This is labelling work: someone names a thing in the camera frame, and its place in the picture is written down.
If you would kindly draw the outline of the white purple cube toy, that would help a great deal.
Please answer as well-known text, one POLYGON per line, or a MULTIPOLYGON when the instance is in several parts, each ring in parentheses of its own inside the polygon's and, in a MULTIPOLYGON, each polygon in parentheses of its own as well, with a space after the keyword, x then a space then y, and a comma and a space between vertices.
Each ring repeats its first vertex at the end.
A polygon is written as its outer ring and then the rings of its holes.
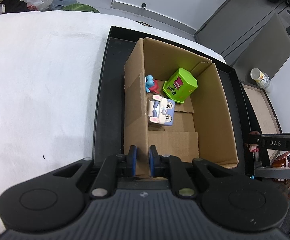
POLYGON ((148 122, 160 126, 172 126, 175 102, 160 95, 153 95, 148 100, 148 122))

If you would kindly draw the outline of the brown cardboard box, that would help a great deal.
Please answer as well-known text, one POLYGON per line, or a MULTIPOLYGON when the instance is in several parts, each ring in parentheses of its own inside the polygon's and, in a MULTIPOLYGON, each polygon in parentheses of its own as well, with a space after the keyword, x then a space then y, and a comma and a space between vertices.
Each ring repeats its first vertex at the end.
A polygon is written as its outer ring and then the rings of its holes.
POLYGON ((238 166, 238 153, 225 91, 209 58, 152 38, 138 40, 124 67, 124 151, 138 149, 136 175, 150 176, 149 148, 184 162, 200 157, 225 168, 238 166), (145 77, 163 85, 179 68, 189 71, 198 87, 175 106, 172 126, 148 122, 145 77))

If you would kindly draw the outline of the green hexagonal box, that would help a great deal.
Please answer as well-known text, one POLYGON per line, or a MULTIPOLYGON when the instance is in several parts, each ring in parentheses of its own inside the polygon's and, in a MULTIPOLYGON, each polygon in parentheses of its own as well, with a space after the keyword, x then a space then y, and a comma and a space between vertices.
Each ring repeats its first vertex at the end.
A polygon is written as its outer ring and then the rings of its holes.
POLYGON ((165 81, 162 90, 171 100, 177 103, 184 103, 197 87, 197 79, 189 71, 179 68, 165 81))

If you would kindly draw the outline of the blue red figurine keychain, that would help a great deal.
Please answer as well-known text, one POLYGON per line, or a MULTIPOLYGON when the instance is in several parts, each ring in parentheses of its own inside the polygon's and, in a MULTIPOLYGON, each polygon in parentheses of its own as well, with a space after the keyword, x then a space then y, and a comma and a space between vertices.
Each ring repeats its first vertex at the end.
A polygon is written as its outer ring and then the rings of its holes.
POLYGON ((145 89, 146 89, 146 93, 159 94, 158 81, 155 80, 152 75, 147 75, 145 77, 145 89))

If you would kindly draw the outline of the black shallow tray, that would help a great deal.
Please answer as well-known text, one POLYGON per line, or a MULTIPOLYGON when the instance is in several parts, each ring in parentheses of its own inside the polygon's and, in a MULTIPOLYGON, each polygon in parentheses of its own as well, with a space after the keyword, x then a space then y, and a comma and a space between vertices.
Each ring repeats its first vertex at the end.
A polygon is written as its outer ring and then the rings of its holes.
POLYGON ((254 114, 250 101, 236 71, 221 56, 213 56, 205 47, 186 46, 157 35, 112 26, 103 56, 93 131, 93 158, 102 162, 113 153, 123 152, 124 132, 124 65, 141 38, 153 38, 211 59, 215 64, 227 98, 234 128, 239 165, 235 170, 247 176, 254 174, 254 160, 244 147, 243 138, 251 130, 250 116, 254 114))

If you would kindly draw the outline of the stacked paper cups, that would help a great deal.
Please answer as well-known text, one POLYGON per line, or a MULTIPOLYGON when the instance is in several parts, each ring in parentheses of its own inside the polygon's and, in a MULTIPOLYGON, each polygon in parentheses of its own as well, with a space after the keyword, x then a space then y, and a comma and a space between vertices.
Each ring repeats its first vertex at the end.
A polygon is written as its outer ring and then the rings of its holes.
POLYGON ((251 78, 256 82, 256 84, 264 89, 265 91, 271 91, 271 81, 267 74, 263 73, 258 68, 253 68, 250 72, 251 78))

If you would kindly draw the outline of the grey door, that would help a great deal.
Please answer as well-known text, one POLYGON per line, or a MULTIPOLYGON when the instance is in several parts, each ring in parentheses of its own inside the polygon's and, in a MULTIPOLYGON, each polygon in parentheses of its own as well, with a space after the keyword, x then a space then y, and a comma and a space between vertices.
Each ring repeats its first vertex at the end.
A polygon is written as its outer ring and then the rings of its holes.
POLYGON ((227 0, 194 37, 228 64, 234 64, 274 14, 279 15, 285 28, 289 27, 288 10, 290 5, 285 0, 227 0))

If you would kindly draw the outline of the white table cloth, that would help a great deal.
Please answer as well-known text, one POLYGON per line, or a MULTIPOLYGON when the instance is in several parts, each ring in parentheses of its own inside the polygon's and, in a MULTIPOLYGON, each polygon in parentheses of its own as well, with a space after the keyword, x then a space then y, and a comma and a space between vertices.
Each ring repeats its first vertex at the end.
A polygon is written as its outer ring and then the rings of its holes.
POLYGON ((92 155, 99 76, 112 26, 163 37, 221 60, 194 41, 123 16, 0 15, 0 194, 92 155))

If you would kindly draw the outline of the dark floor mat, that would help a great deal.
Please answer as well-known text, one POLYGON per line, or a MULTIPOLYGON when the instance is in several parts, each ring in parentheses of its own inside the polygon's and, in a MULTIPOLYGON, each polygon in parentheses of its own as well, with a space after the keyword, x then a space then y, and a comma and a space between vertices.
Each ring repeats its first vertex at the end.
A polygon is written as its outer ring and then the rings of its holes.
POLYGON ((136 22, 141 24, 141 25, 144 25, 146 27, 152 27, 151 25, 149 25, 148 23, 145 23, 145 22, 141 22, 141 21, 136 21, 136 22))

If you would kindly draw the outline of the green cartoon cushion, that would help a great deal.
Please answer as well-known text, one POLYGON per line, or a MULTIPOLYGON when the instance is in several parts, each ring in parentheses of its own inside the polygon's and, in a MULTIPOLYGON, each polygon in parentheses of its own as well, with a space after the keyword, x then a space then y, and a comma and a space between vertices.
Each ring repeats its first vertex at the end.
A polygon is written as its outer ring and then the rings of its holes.
POLYGON ((81 4, 81 3, 74 3, 67 5, 65 7, 62 7, 62 10, 64 11, 80 11, 80 12, 93 12, 93 13, 100 13, 97 9, 94 7, 87 5, 87 4, 81 4))

